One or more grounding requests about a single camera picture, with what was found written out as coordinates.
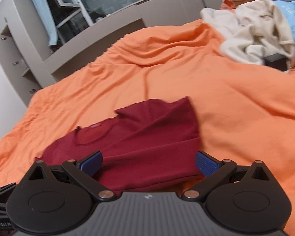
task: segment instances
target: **orange duvet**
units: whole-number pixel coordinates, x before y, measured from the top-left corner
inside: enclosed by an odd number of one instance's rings
[[[285,74],[240,64],[218,51],[223,38],[201,20],[126,35],[95,62],[40,90],[0,141],[0,186],[19,181],[44,149],[76,126],[150,98],[190,96],[204,151],[239,165],[263,160],[292,202],[295,236],[295,68]]]

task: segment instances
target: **white cloth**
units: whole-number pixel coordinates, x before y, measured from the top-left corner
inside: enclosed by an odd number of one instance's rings
[[[263,64],[263,58],[276,53],[295,65],[295,43],[287,19],[272,0],[244,3],[235,9],[201,11],[204,22],[211,24],[226,39],[220,51],[237,62]]]

